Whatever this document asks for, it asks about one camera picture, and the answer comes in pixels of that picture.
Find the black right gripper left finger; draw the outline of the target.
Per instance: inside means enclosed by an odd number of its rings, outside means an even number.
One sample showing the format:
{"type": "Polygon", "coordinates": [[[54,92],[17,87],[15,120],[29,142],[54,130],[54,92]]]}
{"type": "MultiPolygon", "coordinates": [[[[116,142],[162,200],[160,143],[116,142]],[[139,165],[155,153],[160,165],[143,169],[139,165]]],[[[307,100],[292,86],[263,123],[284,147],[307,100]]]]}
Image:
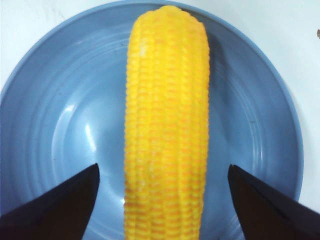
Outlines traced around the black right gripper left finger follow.
{"type": "Polygon", "coordinates": [[[0,218],[2,240],[81,240],[100,184],[93,164],[0,218]]]}

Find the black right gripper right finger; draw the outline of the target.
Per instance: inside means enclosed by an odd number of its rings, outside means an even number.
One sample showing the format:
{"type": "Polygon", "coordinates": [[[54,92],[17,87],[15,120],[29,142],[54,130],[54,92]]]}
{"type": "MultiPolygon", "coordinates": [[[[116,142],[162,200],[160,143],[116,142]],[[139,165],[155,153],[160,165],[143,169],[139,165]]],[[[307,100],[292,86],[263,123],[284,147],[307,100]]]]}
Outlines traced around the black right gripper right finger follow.
{"type": "Polygon", "coordinates": [[[232,202],[247,240],[318,240],[320,215],[237,165],[228,168],[232,202]]]}

